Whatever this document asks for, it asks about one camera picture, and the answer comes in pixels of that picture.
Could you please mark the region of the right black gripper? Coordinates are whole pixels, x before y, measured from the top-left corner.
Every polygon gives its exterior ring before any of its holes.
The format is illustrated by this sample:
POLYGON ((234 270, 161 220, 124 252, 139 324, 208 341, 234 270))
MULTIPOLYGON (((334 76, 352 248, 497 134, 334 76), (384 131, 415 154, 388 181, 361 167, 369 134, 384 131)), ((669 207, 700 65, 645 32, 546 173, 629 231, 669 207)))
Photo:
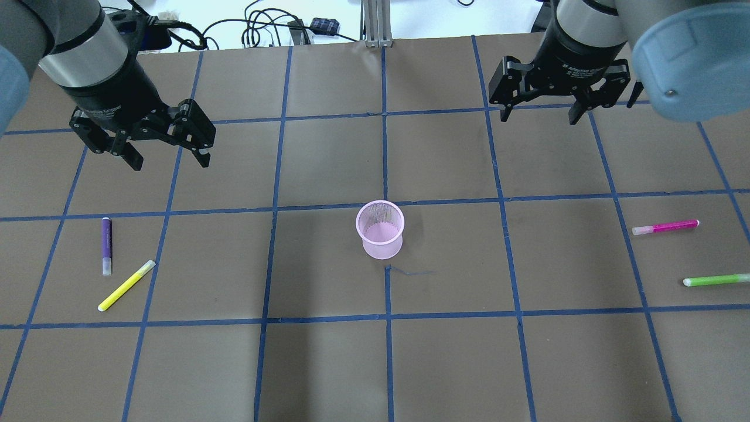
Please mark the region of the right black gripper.
POLYGON ((572 94, 568 120, 575 125, 587 111, 613 107, 629 84, 629 62, 616 60, 622 46, 586 45, 552 23, 532 63, 503 57, 490 78, 488 101, 500 107, 500 120, 507 122, 515 106, 536 98, 536 89, 553 96, 572 94), (602 79, 600 88, 593 89, 602 79))

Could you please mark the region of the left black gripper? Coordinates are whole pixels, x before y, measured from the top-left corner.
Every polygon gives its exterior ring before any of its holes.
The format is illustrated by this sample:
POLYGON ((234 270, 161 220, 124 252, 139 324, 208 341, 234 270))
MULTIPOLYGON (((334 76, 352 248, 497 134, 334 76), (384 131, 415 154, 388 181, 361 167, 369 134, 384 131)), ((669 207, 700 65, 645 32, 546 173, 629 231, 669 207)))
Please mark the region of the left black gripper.
POLYGON ((193 99, 185 99, 176 107, 163 103, 135 57, 126 58, 123 67, 101 83, 61 88, 86 114, 73 114, 69 126, 94 154, 109 153, 123 159, 134 171, 141 171, 143 157, 128 136, 143 118, 155 112, 171 118, 167 144, 190 151, 202 168, 210 165, 217 131, 212 121, 193 99))

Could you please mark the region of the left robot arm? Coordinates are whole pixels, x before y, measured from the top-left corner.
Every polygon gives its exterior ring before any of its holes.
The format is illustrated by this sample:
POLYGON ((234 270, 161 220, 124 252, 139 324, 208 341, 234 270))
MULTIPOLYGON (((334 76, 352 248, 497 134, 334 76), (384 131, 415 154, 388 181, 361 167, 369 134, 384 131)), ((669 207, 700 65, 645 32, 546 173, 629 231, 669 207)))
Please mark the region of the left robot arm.
POLYGON ((136 2, 107 13, 97 1, 2 2, 2 131, 26 104, 41 69, 76 107, 70 128, 93 153, 118 156, 133 170, 143 157, 135 141, 162 141, 210 163, 216 128, 192 99, 171 107, 137 56, 178 41, 207 48, 191 24, 160 19, 136 2))

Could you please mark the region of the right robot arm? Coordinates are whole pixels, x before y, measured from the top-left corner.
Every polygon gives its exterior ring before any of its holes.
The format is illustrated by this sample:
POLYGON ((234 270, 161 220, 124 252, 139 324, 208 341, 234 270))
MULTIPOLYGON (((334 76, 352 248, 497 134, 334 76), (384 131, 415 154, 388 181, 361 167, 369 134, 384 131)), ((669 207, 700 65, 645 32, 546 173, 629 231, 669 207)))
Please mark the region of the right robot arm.
POLYGON ((571 96, 576 124, 609 108, 630 81, 628 107, 646 93, 677 122, 748 109, 747 1, 552 1, 533 60, 505 56, 488 84, 506 122, 513 107, 541 96, 571 96))

